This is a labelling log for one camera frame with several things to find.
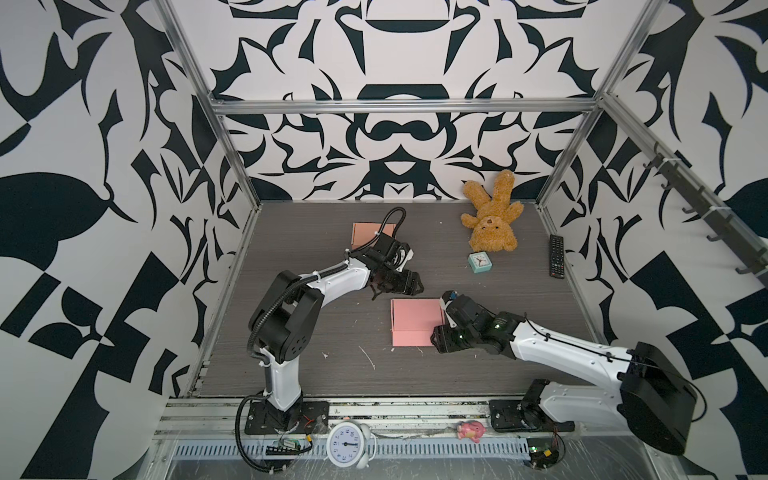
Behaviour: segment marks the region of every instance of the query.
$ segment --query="orange box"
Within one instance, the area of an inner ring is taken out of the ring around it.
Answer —
[[[352,248],[357,248],[360,245],[365,245],[368,240],[371,240],[376,232],[381,227],[379,223],[353,223],[352,224]],[[392,236],[392,232],[395,231],[395,224],[388,223],[384,226],[384,233]]]
[[[394,298],[392,311],[392,346],[432,346],[429,337],[443,324],[440,299]]]

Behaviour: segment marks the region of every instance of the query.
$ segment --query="brown plush toy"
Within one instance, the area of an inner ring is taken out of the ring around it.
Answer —
[[[464,195],[478,209],[477,217],[462,215],[464,226],[473,229],[469,245],[475,252],[498,252],[502,249],[511,252],[518,247],[518,240],[509,226],[523,213],[520,202],[509,204],[514,185],[515,175],[509,170],[498,173],[492,199],[478,182],[470,180],[464,184]]]

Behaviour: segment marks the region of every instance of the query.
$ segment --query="pink pig toy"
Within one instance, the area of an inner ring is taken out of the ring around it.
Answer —
[[[480,443],[480,437],[485,433],[485,427],[480,422],[463,422],[456,429],[458,437],[471,439],[474,443]]]

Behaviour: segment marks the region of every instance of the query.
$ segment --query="dark wooden tabletop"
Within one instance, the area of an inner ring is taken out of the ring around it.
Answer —
[[[380,222],[394,206],[264,204],[201,394],[243,396],[263,389],[263,370],[246,354],[245,344],[248,319],[267,287],[282,270],[308,273],[343,260],[353,222]],[[421,275],[425,287],[421,298],[457,290],[491,311],[527,312],[542,326],[590,339],[568,283],[548,276],[548,236],[533,204],[526,205],[512,224],[518,249],[490,253],[493,268],[477,274],[467,261],[471,231],[459,220],[464,212],[475,213],[471,204],[401,206],[408,216],[397,238],[414,251],[407,267]],[[371,296],[370,289],[348,293],[321,311],[310,344],[300,356],[306,396],[509,395],[525,392],[537,378],[583,383],[547,366],[479,349],[442,355],[432,347],[392,351],[389,299],[394,296],[383,294],[376,301]]]

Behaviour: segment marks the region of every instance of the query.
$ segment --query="white alarm clock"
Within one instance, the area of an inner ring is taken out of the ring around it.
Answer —
[[[368,440],[373,437],[374,450],[369,458],[366,452]],[[367,425],[358,425],[355,422],[341,422],[333,427],[328,435],[326,451],[328,459],[337,467],[365,468],[368,461],[376,455],[376,437],[371,433]]]

